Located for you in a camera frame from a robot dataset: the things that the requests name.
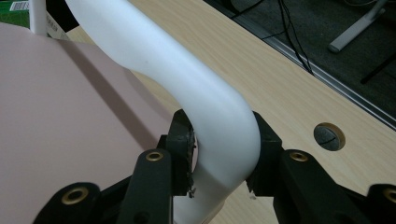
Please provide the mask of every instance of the white plastic tube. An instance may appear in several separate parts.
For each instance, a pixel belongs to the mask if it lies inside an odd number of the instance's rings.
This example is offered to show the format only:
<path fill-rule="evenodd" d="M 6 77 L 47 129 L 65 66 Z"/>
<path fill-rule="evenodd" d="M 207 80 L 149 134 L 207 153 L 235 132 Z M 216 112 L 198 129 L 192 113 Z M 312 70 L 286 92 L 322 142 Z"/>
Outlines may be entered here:
<path fill-rule="evenodd" d="M 47 35 L 46 0 L 29 0 L 30 30 L 36 35 Z"/>
<path fill-rule="evenodd" d="M 126 0 L 66 0 L 82 28 L 110 58 L 151 77 L 185 110 L 199 158 L 195 198 L 176 197 L 177 224 L 210 220 L 252 172 L 260 134 L 243 97 Z"/>

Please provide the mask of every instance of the wire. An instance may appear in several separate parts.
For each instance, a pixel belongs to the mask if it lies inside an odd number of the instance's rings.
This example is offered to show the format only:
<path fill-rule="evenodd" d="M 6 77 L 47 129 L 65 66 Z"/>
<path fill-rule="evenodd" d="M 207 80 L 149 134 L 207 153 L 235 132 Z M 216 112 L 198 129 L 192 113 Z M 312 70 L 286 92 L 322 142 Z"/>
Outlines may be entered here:
<path fill-rule="evenodd" d="M 277 34 L 268 35 L 268 36 L 266 36 L 266 37 L 262 37 L 262 38 L 260 38 L 260 40 L 268 39 L 268 38 L 274 37 L 274 36 L 276 36 L 276 35 L 282 35 L 282 34 L 284 34 L 285 32 L 286 32 L 286 31 L 283 30 L 282 32 L 279 32 L 279 33 L 277 33 Z"/>
<path fill-rule="evenodd" d="M 256 7 L 256 6 L 258 6 L 258 5 L 261 4 L 263 1 L 264 1 L 264 0 L 260 0 L 260 1 L 258 1 L 257 3 L 253 4 L 252 6 L 245 8 L 244 10 L 242 10 L 242 11 L 236 13 L 235 15 L 231 16 L 230 19 L 231 19 L 231 20 L 234 20 L 234 19 L 237 18 L 238 16 L 240 16 L 240 15 L 242 15 L 242 14 L 244 14 L 244 13 L 249 12 L 251 9 L 253 9 L 253 8 Z"/>
<path fill-rule="evenodd" d="M 242 14 L 249 12 L 251 9 L 253 9 L 256 6 L 258 6 L 263 1 L 264 0 L 260 0 L 257 3 L 253 4 L 252 6 L 243 9 L 242 11 L 240 11 L 240 12 L 234 14 L 233 16 L 231 16 L 230 19 L 234 20 L 235 18 L 241 16 Z M 312 72 L 312 68 L 311 68 L 311 64 L 309 62 L 309 59 L 308 59 L 306 53 L 303 50 L 303 47 L 302 47 L 302 45 L 301 45 L 301 43 L 300 43 L 300 41 L 299 41 L 299 39 L 297 37 L 295 29 L 294 29 L 294 25 L 291 22 L 289 9 L 288 9 L 288 7 L 286 7 L 285 2 L 283 0 L 278 0 L 278 3 L 279 3 L 279 7 L 280 7 L 280 12 L 281 12 L 281 15 L 282 15 L 283 31 L 280 32 L 280 33 L 274 34 L 274 35 L 268 35 L 266 37 L 263 37 L 263 38 L 261 38 L 261 40 L 264 40 L 264 39 L 267 39 L 267 38 L 271 38 L 271 37 L 274 37 L 276 35 L 286 34 L 286 37 L 287 37 L 288 41 L 290 42 L 290 46 L 294 50 L 294 52 L 295 52 L 295 54 L 297 56 L 297 59 L 301 62 L 301 64 L 303 65 L 303 67 L 305 68 L 305 70 L 308 73 L 310 73 L 311 75 L 314 75 L 314 73 Z M 288 22 L 289 22 L 288 25 L 286 25 L 285 13 L 286 13 L 286 17 L 287 17 Z M 293 34 L 294 34 L 294 39 L 296 40 L 297 45 L 298 45 L 299 49 L 301 50 L 301 53 L 306 58 L 306 62 L 300 56 L 300 53 L 298 52 L 297 48 L 295 48 L 293 42 L 291 41 L 291 37 L 290 37 L 290 34 L 289 34 L 289 28 L 290 27 L 292 28 L 292 31 L 293 31 Z"/>
<path fill-rule="evenodd" d="M 370 4 L 372 4 L 372 3 L 374 3 L 374 2 L 377 2 L 377 1 L 378 1 L 378 0 L 372 0 L 372 1 L 368 1 L 368 2 L 366 2 L 366 3 L 353 4 L 353 3 L 348 2 L 347 0 L 344 0 L 344 2 L 345 2 L 347 5 L 352 6 L 352 7 L 364 7 L 364 6 L 370 5 Z M 396 3 L 396 1 L 388 1 L 387 3 Z"/>
<path fill-rule="evenodd" d="M 314 75 L 314 73 L 312 72 L 311 63 L 309 62 L 308 56 L 307 56 L 306 53 L 304 52 L 304 49 L 303 49 L 303 47 L 302 47 L 302 45 L 301 45 L 301 43 L 300 43 L 300 40 L 299 40 L 298 37 L 297 37 L 297 34 L 296 34 L 296 31 L 295 31 L 294 25 L 293 25 L 293 23 L 292 23 L 292 21 L 291 21 L 289 9 L 288 9 L 288 7 L 286 6 L 286 4 L 285 4 L 285 2 L 284 2 L 283 0 L 278 0 L 278 3 L 279 3 L 279 8 L 280 8 L 280 13 L 281 13 L 281 16 L 282 16 L 282 22 L 283 22 L 283 27 L 284 27 L 284 30 L 285 30 L 286 38 L 288 39 L 288 41 L 289 41 L 289 43 L 290 43 L 290 46 L 291 46 L 291 48 L 294 50 L 294 53 L 295 53 L 297 59 L 298 59 L 298 60 L 300 61 L 300 63 L 303 65 L 303 68 L 305 68 L 305 70 L 306 70 L 308 73 L 310 73 L 311 75 Z M 300 50 L 301 50 L 301 53 L 305 56 L 306 62 L 305 62 L 305 61 L 303 60 L 303 58 L 300 56 L 300 53 L 298 52 L 297 48 L 294 46 L 293 42 L 291 41 L 291 37 L 290 37 L 290 34 L 289 34 L 289 30 L 288 30 L 288 27 L 286 26 L 285 14 L 286 14 L 286 18 L 287 18 L 288 21 L 289 21 L 289 25 L 291 26 L 291 30 L 293 31 L 294 39 L 296 40 L 296 42 L 297 42 L 297 44 L 298 44 L 298 47 L 299 47 Z"/>

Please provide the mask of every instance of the floor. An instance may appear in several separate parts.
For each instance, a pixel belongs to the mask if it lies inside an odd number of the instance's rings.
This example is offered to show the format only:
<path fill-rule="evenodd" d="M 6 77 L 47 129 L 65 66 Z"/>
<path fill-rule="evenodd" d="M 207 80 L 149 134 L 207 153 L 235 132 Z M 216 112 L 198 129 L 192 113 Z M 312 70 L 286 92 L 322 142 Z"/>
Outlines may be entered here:
<path fill-rule="evenodd" d="M 253 9 L 233 20 L 291 60 L 302 64 L 287 39 L 276 0 L 233 0 L 234 9 L 224 0 L 205 0 L 228 17 L 260 2 Z M 396 3 L 387 3 L 386 12 L 347 45 L 341 52 L 332 53 L 328 45 L 374 5 L 353 7 L 368 0 L 283 0 L 287 6 L 298 42 L 289 26 L 291 41 L 306 63 L 309 59 L 314 75 L 332 86 L 346 98 L 361 106 L 374 117 L 396 130 L 396 61 L 377 76 L 361 84 L 367 76 L 390 55 L 396 52 Z"/>

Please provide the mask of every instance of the desk surface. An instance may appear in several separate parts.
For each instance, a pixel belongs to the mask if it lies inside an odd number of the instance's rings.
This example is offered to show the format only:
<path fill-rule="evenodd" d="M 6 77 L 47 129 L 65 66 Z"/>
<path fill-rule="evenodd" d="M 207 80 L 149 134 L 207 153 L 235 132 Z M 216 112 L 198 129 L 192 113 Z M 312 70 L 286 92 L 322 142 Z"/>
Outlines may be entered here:
<path fill-rule="evenodd" d="M 131 2 L 236 87 L 284 148 L 311 153 L 338 184 L 362 194 L 374 183 L 396 184 L 396 132 L 203 1 Z M 89 41 L 79 29 L 70 35 Z M 169 111 L 179 108 L 158 84 L 137 76 Z M 322 122 L 342 130 L 341 150 L 325 150 L 315 141 L 314 128 Z M 212 223 L 276 223 L 272 199 L 250 196 L 241 185 Z"/>

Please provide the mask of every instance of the white curved pipe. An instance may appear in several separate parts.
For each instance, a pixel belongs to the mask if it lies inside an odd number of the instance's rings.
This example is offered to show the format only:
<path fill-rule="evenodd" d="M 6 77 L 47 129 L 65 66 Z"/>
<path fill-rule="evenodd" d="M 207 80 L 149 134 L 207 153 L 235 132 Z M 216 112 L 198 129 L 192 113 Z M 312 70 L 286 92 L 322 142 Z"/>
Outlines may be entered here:
<path fill-rule="evenodd" d="M 252 172 L 260 134 L 242 96 L 126 0 L 66 0 L 82 28 L 110 58 L 165 87 L 194 127 L 199 158 L 195 198 L 176 197 L 178 224 L 210 220 Z"/>

